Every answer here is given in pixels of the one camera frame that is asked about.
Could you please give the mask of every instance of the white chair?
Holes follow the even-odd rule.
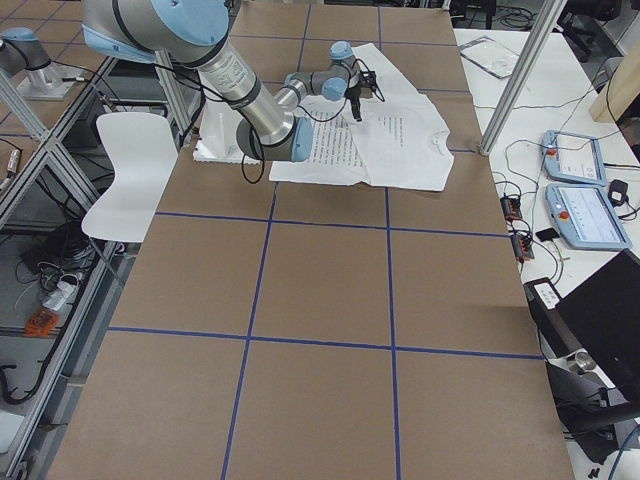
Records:
[[[98,118],[97,127],[115,176],[82,220],[82,231],[106,260],[92,239],[144,240],[178,151],[169,122],[159,115],[108,113]]]

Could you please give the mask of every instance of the blue tablet device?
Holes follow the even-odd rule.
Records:
[[[569,246],[613,251],[632,247],[601,187],[553,183],[545,193],[549,212]]]
[[[542,145],[544,168],[550,178],[601,187],[607,185],[597,138],[549,130],[542,137]]]

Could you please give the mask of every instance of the blue joint cap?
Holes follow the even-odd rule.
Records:
[[[7,28],[4,32],[0,33],[0,37],[7,40],[14,40],[16,42],[37,42],[38,36],[33,33],[33,30],[26,27],[14,27]]]
[[[139,50],[131,45],[109,38],[86,25],[82,25],[82,30],[87,46],[103,55],[137,63],[153,63],[156,61],[153,53]]]
[[[344,60],[345,58],[349,58],[353,55],[351,44],[349,42],[345,42],[344,40],[336,42],[331,45],[329,55],[331,55],[331,60]]]
[[[332,77],[322,84],[322,96],[332,102],[344,97],[344,92],[346,90],[347,82],[340,77]]]
[[[313,125],[306,117],[296,117],[296,133],[291,149],[292,162],[304,162],[311,155],[313,144]]]
[[[194,45],[215,45],[229,30],[224,0],[151,0],[151,5],[169,30]]]

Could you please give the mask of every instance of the computer monitor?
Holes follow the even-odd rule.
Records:
[[[623,250],[557,304],[628,401],[640,401],[640,259]]]

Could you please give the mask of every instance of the white table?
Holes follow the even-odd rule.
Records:
[[[458,45],[462,45],[483,35],[487,35],[515,52],[520,52],[527,39],[527,33],[486,30],[455,30]],[[507,79],[500,80],[485,72],[475,64],[463,59],[463,66],[469,87],[476,106],[476,115],[480,128],[484,131],[500,95],[507,84]],[[530,140],[534,143],[520,142],[508,149],[509,164],[512,170],[532,178],[538,178],[541,169],[540,143],[547,130],[560,130],[603,137],[617,131],[614,124],[596,123],[591,119],[589,107],[596,98],[594,91],[589,91],[591,83],[584,74],[580,64],[571,52],[561,34],[552,34],[538,59],[521,95],[518,106],[559,106],[585,96],[582,102],[572,102],[560,108],[519,108],[513,110],[505,129],[501,133],[496,146],[490,155],[491,167],[500,172],[507,180],[517,183],[523,192],[535,190],[535,185],[518,175],[509,172],[505,148],[517,140]],[[614,134],[600,140],[600,146],[606,163],[638,165],[633,153],[621,134]],[[607,178],[620,179],[629,184],[630,203],[640,204],[640,170],[606,169]],[[500,174],[496,181],[503,180]],[[544,187],[552,183],[544,173],[540,176],[540,188],[536,195],[529,194],[522,198],[522,212],[525,220],[531,224],[533,231],[554,226],[544,200]],[[502,195],[504,185],[497,189]],[[517,193],[514,187],[508,186],[507,193]],[[634,243],[632,248],[640,255],[640,220],[624,222],[624,227]],[[569,248],[564,240],[556,240],[556,245],[563,257],[564,273],[556,288],[561,295],[566,295],[598,268],[610,260],[615,252],[580,251]],[[522,282],[540,277],[551,277],[555,270],[555,262],[550,254],[534,245],[535,260],[525,262],[522,270]],[[571,460],[576,478],[586,478],[596,465],[584,455],[575,442],[568,442]],[[615,453],[610,455],[599,478],[607,478]],[[636,480],[640,472],[640,451],[627,451],[618,466],[616,480]]]

